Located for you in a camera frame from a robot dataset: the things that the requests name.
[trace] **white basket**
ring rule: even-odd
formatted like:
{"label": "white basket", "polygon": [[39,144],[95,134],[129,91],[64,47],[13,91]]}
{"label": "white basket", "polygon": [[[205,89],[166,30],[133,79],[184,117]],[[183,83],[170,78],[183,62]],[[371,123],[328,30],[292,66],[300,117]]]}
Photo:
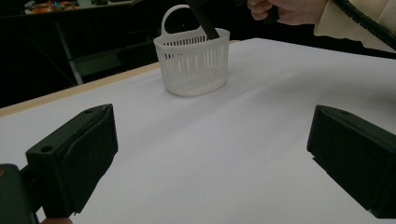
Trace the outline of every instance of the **white basket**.
{"label": "white basket", "polygon": [[168,34],[168,16],[187,5],[171,7],[163,16],[161,36],[154,39],[165,88],[176,95],[193,96],[215,91],[227,81],[230,32],[216,29],[209,40],[202,29]]}

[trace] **screw hole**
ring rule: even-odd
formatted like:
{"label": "screw hole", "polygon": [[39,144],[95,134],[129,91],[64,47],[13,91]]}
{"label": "screw hole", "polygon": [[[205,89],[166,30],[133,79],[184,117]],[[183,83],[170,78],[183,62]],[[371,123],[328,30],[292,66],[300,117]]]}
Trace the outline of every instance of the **screw hole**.
{"label": "screw hole", "polygon": [[43,147],[41,148],[41,152],[50,152],[52,151],[52,147]]}

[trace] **white table surface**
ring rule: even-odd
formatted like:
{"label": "white table surface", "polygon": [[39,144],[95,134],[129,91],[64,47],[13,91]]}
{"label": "white table surface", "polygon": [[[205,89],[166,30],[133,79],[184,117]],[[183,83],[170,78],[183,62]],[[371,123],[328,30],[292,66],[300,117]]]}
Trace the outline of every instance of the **white table surface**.
{"label": "white table surface", "polygon": [[316,105],[396,133],[396,62],[264,39],[230,46],[218,91],[177,97],[159,69],[0,118],[0,163],[113,104],[119,152],[82,223],[376,224],[306,151]]}

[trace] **basket handle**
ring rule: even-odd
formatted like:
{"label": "basket handle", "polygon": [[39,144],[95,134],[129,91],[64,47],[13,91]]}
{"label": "basket handle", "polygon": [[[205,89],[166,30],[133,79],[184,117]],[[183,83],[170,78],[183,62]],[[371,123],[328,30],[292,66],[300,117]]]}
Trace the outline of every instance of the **basket handle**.
{"label": "basket handle", "polygon": [[181,9],[181,8],[190,8],[190,7],[189,7],[189,5],[177,5],[177,6],[174,6],[174,7],[169,8],[169,9],[165,12],[165,15],[163,16],[163,22],[162,22],[162,24],[161,24],[161,35],[169,35],[169,33],[166,32],[166,30],[165,30],[165,22],[166,22],[166,20],[168,19],[169,15],[172,14],[172,12],[174,12],[174,11],[176,11],[176,10],[178,10],[178,9]]}

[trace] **finger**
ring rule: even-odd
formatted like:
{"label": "finger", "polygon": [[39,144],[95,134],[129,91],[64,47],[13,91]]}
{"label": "finger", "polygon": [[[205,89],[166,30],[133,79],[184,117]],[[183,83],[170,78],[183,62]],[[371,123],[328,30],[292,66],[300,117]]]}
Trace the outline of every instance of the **finger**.
{"label": "finger", "polygon": [[266,0],[247,0],[247,5],[256,6],[261,2],[265,2]]}
{"label": "finger", "polygon": [[269,3],[268,1],[260,2],[257,5],[247,5],[247,7],[250,9],[251,12],[256,13],[256,14],[261,14],[264,11],[268,11],[271,7],[272,4]]}
{"label": "finger", "polygon": [[262,13],[251,13],[251,16],[255,21],[262,21],[268,16],[268,11],[264,11]]}

